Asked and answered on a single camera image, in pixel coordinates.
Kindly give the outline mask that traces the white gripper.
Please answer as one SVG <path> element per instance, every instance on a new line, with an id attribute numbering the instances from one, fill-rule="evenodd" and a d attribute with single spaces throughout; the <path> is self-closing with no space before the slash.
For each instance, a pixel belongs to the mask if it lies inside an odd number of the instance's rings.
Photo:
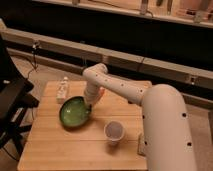
<path id="1" fill-rule="evenodd" d="M 86 109 L 92 111 L 93 105 L 95 105 L 99 99 L 99 89 L 88 89 L 84 91 L 84 99 L 86 102 Z"/>

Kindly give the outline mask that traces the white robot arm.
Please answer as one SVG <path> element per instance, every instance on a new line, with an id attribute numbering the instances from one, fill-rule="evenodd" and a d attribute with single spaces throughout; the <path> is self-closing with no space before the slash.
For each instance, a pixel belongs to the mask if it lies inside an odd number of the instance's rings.
<path id="1" fill-rule="evenodd" d="M 176 88 L 147 87 L 109 76 L 103 63 L 86 68 L 83 77 L 88 106 L 99 100 L 103 87 L 142 107 L 148 171 L 197 171 L 186 104 Z"/>

